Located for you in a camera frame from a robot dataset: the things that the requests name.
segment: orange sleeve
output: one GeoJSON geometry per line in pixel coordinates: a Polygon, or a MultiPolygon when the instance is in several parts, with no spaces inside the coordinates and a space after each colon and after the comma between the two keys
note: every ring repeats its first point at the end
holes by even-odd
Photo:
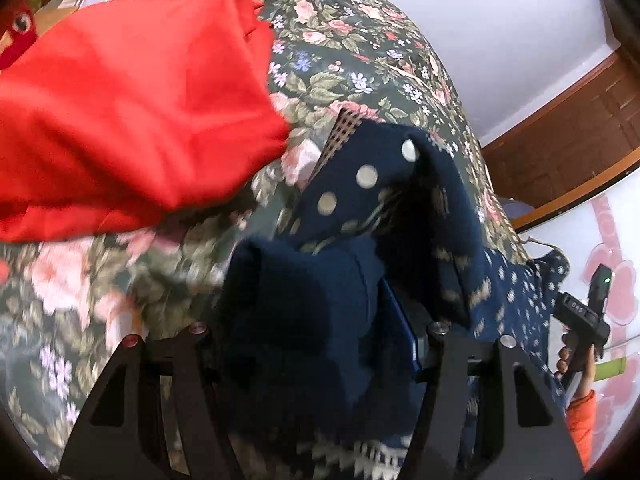
{"type": "Polygon", "coordinates": [[[596,423],[596,394],[593,390],[581,399],[572,400],[566,409],[566,424],[578,449],[582,468],[587,471],[591,459],[593,428],[596,423]]]}

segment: stuffed toy eye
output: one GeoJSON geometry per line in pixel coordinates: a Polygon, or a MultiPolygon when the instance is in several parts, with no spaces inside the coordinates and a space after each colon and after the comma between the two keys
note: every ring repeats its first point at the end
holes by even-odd
{"type": "Polygon", "coordinates": [[[18,12],[14,17],[12,28],[19,34],[26,34],[31,30],[31,17],[26,12],[18,12]]]}

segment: blue clothing with white dots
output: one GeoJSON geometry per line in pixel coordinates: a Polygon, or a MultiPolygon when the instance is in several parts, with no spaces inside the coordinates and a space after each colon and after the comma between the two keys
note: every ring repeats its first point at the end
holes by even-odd
{"type": "MultiPolygon", "coordinates": [[[[514,264],[486,247],[455,163],[425,131],[343,111],[280,235],[232,257],[218,305],[222,410],[292,476],[394,478],[425,386],[378,315],[380,280],[454,330],[513,335],[562,405],[546,361],[568,269],[556,250],[514,264]]],[[[478,413],[469,389],[462,455],[478,413]]]]}

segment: screw head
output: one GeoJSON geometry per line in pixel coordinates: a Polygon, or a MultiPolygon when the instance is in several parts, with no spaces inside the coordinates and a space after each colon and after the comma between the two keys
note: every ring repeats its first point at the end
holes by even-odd
{"type": "Polygon", "coordinates": [[[196,321],[189,325],[189,330],[194,335],[204,334],[207,331],[207,324],[202,321],[196,321]]]}
{"type": "Polygon", "coordinates": [[[133,348],[140,341],[138,334],[129,334],[122,339],[122,345],[124,348],[133,348]]]}
{"type": "Polygon", "coordinates": [[[429,331],[435,335],[446,335],[449,333],[449,325],[444,321],[434,321],[429,325],[429,331]]]}
{"type": "Polygon", "coordinates": [[[501,336],[500,344],[502,346],[506,346],[507,348],[515,348],[515,346],[518,344],[518,342],[516,341],[516,338],[514,338],[514,336],[509,335],[509,334],[505,334],[505,335],[501,336]]]}

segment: bed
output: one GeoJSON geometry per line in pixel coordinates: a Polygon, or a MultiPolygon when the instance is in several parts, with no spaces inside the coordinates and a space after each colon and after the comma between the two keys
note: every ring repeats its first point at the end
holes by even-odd
{"type": "MultiPolygon", "coordinates": [[[[238,241],[271,236],[287,223],[305,167],[341,108],[427,131],[455,160],[486,247],[514,263],[527,258],[446,69],[400,9],[385,0],[262,1],[276,36],[271,100],[292,124],[281,160],[229,204],[184,212],[157,228],[0,245],[0,395],[50,468],[120,339],[172,336],[207,319],[238,241]]],[[[178,444],[172,458],[179,468],[178,444]]]]}

